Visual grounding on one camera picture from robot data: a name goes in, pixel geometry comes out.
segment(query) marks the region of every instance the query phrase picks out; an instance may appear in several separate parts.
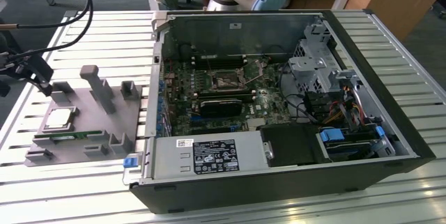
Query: gray floor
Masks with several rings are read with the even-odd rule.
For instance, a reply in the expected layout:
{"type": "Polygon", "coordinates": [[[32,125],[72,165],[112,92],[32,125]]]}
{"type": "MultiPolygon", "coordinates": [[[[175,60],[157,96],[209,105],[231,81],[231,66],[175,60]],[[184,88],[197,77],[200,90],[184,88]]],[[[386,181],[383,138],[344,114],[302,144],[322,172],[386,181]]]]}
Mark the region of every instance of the gray floor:
{"type": "MultiPolygon", "coordinates": [[[[42,24],[61,20],[67,10],[81,10],[85,0],[56,0],[48,6],[45,0],[6,0],[0,12],[5,23],[42,24]]],[[[93,0],[95,10],[148,10],[147,0],[93,0]]],[[[55,29],[16,30],[13,37],[22,50],[44,48],[55,29]]],[[[426,16],[403,42],[404,46],[424,66],[432,77],[446,88],[446,19],[439,19],[432,11],[426,16]]],[[[10,94],[0,97],[0,127],[8,116],[24,84],[10,81],[10,94]]]]}

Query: slotted aluminum table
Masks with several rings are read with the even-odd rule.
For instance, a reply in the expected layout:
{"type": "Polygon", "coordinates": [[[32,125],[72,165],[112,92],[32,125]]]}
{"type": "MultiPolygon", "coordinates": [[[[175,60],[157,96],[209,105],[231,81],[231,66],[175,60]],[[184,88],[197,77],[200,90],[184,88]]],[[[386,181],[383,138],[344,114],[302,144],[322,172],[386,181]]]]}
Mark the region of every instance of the slotted aluminum table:
{"type": "MultiPolygon", "coordinates": [[[[420,131],[436,160],[360,192],[245,206],[155,215],[121,183],[121,160],[28,168],[22,165],[49,98],[26,85],[0,131],[0,223],[434,223],[446,218],[444,92],[374,15],[335,11],[391,94],[420,131]]],[[[79,78],[83,65],[100,67],[109,85],[132,79],[144,86],[137,146],[152,63],[151,11],[96,12],[87,35],[72,47],[49,53],[53,81],[79,78]]],[[[60,28],[49,46],[71,41],[87,17],[60,28]]],[[[342,51],[347,66],[351,66],[342,51]]]]}

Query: power supply label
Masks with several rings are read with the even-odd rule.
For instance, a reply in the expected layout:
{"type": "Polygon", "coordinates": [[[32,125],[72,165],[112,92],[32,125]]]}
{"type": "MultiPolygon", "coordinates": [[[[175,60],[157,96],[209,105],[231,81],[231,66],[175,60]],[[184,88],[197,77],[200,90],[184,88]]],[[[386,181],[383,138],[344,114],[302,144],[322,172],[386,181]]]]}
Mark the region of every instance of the power supply label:
{"type": "Polygon", "coordinates": [[[193,143],[193,172],[196,174],[237,170],[236,148],[232,139],[193,143]]]}

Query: blue plastic tab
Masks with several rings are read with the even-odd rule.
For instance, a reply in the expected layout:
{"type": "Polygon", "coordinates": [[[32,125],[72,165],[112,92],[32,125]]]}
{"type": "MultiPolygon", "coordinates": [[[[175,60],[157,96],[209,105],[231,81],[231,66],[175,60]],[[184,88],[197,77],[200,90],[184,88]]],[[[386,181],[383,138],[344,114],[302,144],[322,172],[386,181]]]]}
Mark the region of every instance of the blue plastic tab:
{"type": "Polygon", "coordinates": [[[322,133],[327,135],[327,141],[344,139],[342,131],[338,128],[324,129],[322,133]]]}
{"type": "Polygon", "coordinates": [[[379,137],[382,138],[382,137],[386,135],[384,130],[383,130],[383,127],[376,126],[375,129],[376,129],[376,133],[379,134],[379,137]]]}
{"type": "Polygon", "coordinates": [[[137,167],[137,158],[125,158],[123,163],[124,168],[137,167]]]}
{"type": "Polygon", "coordinates": [[[319,133],[319,135],[320,135],[320,139],[322,139],[322,141],[323,141],[323,142],[327,142],[327,141],[328,141],[328,136],[327,136],[327,134],[326,134],[324,132],[322,132],[322,133],[319,133]]]}

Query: white table leg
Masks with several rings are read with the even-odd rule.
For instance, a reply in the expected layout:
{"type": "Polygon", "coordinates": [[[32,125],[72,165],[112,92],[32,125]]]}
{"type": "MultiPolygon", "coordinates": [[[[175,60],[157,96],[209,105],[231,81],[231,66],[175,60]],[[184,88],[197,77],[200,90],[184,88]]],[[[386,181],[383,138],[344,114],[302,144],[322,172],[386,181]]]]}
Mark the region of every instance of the white table leg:
{"type": "Polygon", "coordinates": [[[331,9],[340,10],[344,8],[348,0],[335,0],[331,9]]]}
{"type": "Polygon", "coordinates": [[[6,0],[0,0],[0,11],[2,10],[2,8],[5,8],[6,6],[6,0]]]}
{"type": "Polygon", "coordinates": [[[148,0],[148,6],[151,8],[151,11],[160,10],[160,4],[157,3],[157,0],[148,0]]]}

